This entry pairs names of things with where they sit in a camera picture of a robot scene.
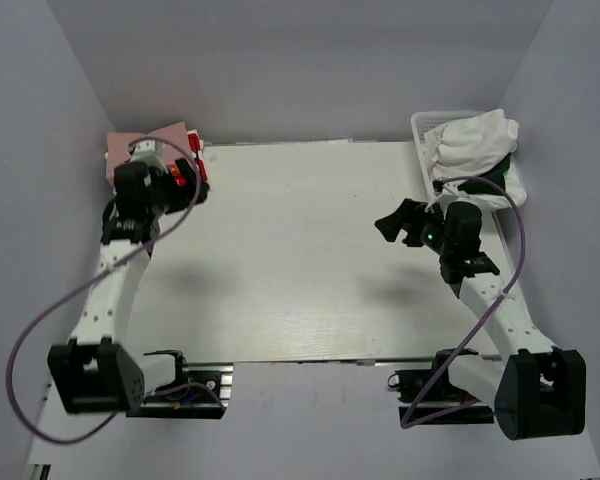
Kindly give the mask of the green and white t shirt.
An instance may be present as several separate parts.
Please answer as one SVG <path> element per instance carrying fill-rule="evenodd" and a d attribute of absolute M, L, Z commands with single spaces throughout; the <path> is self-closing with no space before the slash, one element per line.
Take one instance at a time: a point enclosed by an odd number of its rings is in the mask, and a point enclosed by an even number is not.
<path fill-rule="evenodd" d="M 432 187 L 435 181 L 460 176 L 469 177 L 469 174 L 460 172 L 433 176 Z M 457 183 L 460 193 L 457 200 L 470 202 L 483 211 L 509 209 L 512 205 L 520 207 L 527 200 L 527 193 L 518 176 L 512 153 L 507 154 L 499 163 L 479 176 L 451 182 Z"/>

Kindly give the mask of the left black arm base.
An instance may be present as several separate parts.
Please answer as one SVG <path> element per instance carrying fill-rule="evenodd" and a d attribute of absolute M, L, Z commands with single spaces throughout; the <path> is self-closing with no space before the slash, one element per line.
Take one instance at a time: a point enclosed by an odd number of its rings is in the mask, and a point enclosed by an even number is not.
<path fill-rule="evenodd" d="M 231 364 L 184 363 L 173 382 L 151 389 L 126 417 L 220 420 L 229 404 L 233 370 Z"/>

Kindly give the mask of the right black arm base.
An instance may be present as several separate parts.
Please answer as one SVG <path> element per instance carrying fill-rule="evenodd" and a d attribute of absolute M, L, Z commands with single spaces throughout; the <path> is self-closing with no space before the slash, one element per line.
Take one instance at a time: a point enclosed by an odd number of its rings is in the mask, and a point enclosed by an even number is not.
<path fill-rule="evenodd" d="M 402 418 L 411 403 L 433 375 L 431 369 L 407 369 L 394 371 L 387 379 L 387 387 L 398 394 L 399 417 Z M 476 401 L 469 393 L 452 386 L 445 374 L 426 393 L 417 405 L 409 421 L 417 422 L 424 417 L 438 414 L 443 410 L 468 404 L 462 410 L 439 415 L 422 422 L 422 425 L 487 425 L 495 422 L 493 411 L 486 405 Z"/>

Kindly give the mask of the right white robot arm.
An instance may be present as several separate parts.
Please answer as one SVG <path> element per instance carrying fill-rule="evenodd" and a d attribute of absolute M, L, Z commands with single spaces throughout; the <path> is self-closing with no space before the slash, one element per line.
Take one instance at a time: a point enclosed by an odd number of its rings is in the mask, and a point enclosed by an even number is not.
<path fill-rule="evenodd" d="M 586 417 L 586 363 L 576 350 L 559 348 L 510 295 L 496 264 L 481 249 L 482 213 L 467 202 L 446 209 L 405 199 L 375 222 L 388 242 L 427 247 L 454 295 L 478 319 L 454 349 L 439 351 L 421 386 L 406 372 L 396 388 L 407 409 L 402 428 L 434 422 L 476 404 L 489 409 L 510 440 L 579 435 Z M 490 361 L 469 348 L 485 332 L 500 359 Z"/>

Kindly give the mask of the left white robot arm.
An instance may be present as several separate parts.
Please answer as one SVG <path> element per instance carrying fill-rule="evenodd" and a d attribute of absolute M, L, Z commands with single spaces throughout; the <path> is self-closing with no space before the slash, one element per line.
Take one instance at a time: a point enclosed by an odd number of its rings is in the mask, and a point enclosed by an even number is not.
<path fill-rule="evenodd" d="M 47 356 L 69 414 L 134 413 L 153 394 L 179 399 L 191 387 L 181 352 L 135 357 L 123 341 L 161 234 L 160 218 L 204 202 L 208 185 L 185 158 L 167 167 L 130 161 L 115 168 L 114 192 L 102 215 L 98 279 L 67 342 L 53 345 Z"/>

